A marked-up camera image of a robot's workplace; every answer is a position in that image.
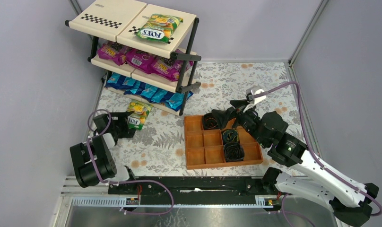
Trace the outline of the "green Fox's candy bag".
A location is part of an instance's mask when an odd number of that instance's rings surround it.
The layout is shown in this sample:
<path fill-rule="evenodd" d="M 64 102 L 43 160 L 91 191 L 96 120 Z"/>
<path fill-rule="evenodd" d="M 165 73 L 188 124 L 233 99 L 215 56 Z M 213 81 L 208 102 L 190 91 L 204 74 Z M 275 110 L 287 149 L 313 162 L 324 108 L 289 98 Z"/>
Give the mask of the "green Fox's candy bag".
<path fill-rule="evenodd" d="M 169 44 L 174 32 L 182 22 L 183 18 L 181 17 L 152 14 L 148 21 L 138 30 L 136 36 L 141 39 Z"/>
<path fill-rule="evenodd" d="M 129 128 L 142 130 L 152 109 L 153 105 L 132 99 L 127 109 L 128 112 L 133 112 L 127 118 Z"/>

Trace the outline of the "blue candy bag corner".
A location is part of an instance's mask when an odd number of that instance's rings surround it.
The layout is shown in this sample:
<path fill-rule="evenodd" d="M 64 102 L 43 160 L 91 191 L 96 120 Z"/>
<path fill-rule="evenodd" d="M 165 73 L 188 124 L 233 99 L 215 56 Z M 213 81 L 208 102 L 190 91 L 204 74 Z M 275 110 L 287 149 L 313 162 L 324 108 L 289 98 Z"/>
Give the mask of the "blue candy bag corner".
<path fill-rule="evenodd" d="M 149 84 L 142 84 L 138 88 L 136 95 L 146 99 L 149 103 L 162 104 L 168 101 L 173 96 L 173 93 Z"/>

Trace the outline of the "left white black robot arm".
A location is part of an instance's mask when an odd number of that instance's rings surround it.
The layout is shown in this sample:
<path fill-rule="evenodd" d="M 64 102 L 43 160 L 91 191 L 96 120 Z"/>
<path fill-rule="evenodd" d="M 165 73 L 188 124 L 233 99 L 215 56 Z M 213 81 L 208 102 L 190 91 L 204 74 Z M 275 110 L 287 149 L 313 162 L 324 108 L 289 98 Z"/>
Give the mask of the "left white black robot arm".
<path fill-rule="evenodd" d="M 130 128 L 128 117 L 133 111 L 109 112 L 97 109 L 87 119 L 92 135 L 84 142 L 70 147 L 76 180 L 82 188 L 108 183 L 117 174 L 117 167 L 110 149 L 119 139 L 131 139 L 135 129 Z"/>

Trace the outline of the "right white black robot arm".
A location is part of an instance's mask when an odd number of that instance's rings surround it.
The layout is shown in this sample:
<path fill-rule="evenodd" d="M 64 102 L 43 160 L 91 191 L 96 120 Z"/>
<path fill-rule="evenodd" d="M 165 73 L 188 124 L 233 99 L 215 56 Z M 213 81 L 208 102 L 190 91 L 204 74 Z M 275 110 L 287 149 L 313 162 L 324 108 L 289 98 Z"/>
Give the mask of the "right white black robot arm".
<path fill-rule="evenodd" d="M 310 177 L 309 181 L 299 180 L 270 167 L 261 180 L 267 191 L 294 194 L 315 202 L 353 227 L 361 227 L 370 219 L 370 203 L 379 192 L 378 186 L 357 182 L 310 153 L 305 143 L 286 132 L 288 124 L 277 112 L 260 117 L 244 100 L 232 100 L 231 105 L 227 110 L 212 110 L 220 129 L 234 120 L 234 126 L 241 126 L 263 148 L 268 148 L 272 160 Z"/>

